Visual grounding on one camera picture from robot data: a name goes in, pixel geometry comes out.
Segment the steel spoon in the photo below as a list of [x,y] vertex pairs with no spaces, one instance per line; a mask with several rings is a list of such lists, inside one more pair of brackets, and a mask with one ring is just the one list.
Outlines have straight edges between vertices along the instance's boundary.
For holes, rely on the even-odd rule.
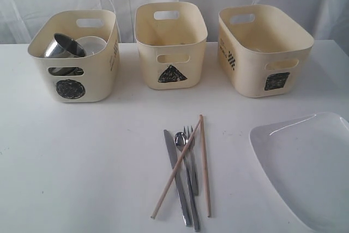
[[[174,137],[175,144],[177,148],[182,152],[185,144],[186,144],[186,136],[183,132],[177,132]],[[191,183],[191,178],[190,178],[190,168],[189,164],[186,160],[186,157],[183,158],[184,165],[185,165],[185,170],[186,170],[186,180],[187,180],[187,185],[188,185],[188,192],[189,192],[189,201],[190,201],[190,208],[191,208],[191,214],[192,214],[192,220],[193,220],[193,225],[194,225],[194,231],[195,232],[200,232],[201,227],[200,227],[200,221],[198,217],[198,212],[196,208],[196,202],[195,202],[195,197],[194,197],[194,191],[192,189],[192,183]]]

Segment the steel fork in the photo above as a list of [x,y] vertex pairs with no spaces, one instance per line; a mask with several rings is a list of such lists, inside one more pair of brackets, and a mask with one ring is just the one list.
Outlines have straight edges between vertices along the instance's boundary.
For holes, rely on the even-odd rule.
[[[193,133],[193,128],[183,127],[184,134],[186,136],[186,142],[188,142],[191,134]],[[193,193],[195,196],[198,196],[198,179],[197,179],[197,168],[195,163],[195,155],[194,155],[194,146],[195,146],[195,138],[192,139],[191,144],[189,146],[189,156],[190,156],[190,166],[191,166],[191,184]]]

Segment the white ceramic bowl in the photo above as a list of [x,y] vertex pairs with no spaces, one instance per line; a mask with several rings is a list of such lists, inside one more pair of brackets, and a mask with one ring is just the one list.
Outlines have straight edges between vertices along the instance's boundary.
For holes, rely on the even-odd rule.
[[103,38],[96,36],[81,37],[76,39],[76,41],[83,47],[86,56],[95,55],[102,51],[107,45],[107,42]]

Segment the slanted wooden chopstick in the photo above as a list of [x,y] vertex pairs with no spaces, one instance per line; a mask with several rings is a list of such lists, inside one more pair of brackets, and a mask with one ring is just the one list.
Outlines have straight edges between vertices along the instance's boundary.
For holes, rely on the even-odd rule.
[[156,218],[156,216],[157,216],[157,214],[159,212],[159,209],[160,209],[160,207],[161,207],[161,205],[162,205],[162,203],[164,201],[164,198],[165,198],[165,196],[166,196],[166,194],[167,194],[167,192],[168,192],[168,190],[169,190],[169,188],[170,188],[170,186],[172,184],[172,181],[175,178],[175,175],[177,174],[177,170],[181,166],[182,160],[184,159],[184,157],[185,157],[185,155],[186,155],[186,153],[187,153],[187,151],[189,149],[189,146],[191,144],[191,141],[195,137],[195,133],[196,133],[198,127],[200,126],[200,124],[201,124],[201,120],[198,121],[196,127],[193,130],[193,133],[191,134],[191,136],[190,136],[190,138],[188,140],[188,143],[185,144],[185,146],[183,148],[182,154],[178,157],[178,160],[177,160],[174,168],[172,169],[172,172],[171,172],[171,174],[169,176],[169,179],[168,179],[168,181],[167,181],[167,183],[165,185],[165,188],[164,188],[164,190],[163,190],[163,192],[162,192],[162,194],[161,194],[161,196],[160,196],[160,198],[159,198],[159,200],[157,202],[157,205],[156,205],[156,207],[155,207],[155,209],[154,209],[154,211],[153,211],[153,213],[151,215],[152,219]]

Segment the steel mug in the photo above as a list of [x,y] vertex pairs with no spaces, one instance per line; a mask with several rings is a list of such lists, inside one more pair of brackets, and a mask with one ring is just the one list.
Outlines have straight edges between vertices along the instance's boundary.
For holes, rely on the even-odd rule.
[[[84,48],[73,38],[55,33],[53,39],[43,53],[44,58],[81,58],[86,57]],[[49,73],[54,76],[82,75],[79,67],[54,67],[49,68]]]

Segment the cream bin with triangle mark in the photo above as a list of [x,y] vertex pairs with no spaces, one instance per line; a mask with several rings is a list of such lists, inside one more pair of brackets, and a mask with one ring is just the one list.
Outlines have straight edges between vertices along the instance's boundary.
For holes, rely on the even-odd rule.
[[144,82],[152,89],[190,88],[201,78],[207,27],[189,2],[148,3],[135,13]]

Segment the cream bin with circle mark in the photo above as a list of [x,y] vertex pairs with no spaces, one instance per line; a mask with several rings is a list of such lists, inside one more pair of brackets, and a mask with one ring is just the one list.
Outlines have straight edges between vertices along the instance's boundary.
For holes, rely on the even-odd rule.
[[[106,41],[98,53],[75,58],[45,58],[54,34]],[[28,46],[50,96],[61,103],[96,102],[113,91],[119,65],[117,18],[109,10],[69,10],[52,16]]]

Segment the cream bin with square mark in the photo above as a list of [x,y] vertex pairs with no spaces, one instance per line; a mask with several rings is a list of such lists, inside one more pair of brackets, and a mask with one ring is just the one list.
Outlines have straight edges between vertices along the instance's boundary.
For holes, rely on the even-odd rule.
[[289,92],[314,45],[313,36],[277,7],[228,7],[219,12],[218,61],[241,95]]

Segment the white square plate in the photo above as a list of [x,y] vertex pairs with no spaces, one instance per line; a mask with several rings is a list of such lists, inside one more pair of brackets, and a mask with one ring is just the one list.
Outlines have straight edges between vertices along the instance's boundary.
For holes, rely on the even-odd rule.
[[348,122],[319,112],[252,128],[249,140],[271,185],[315,232],[348,232]]

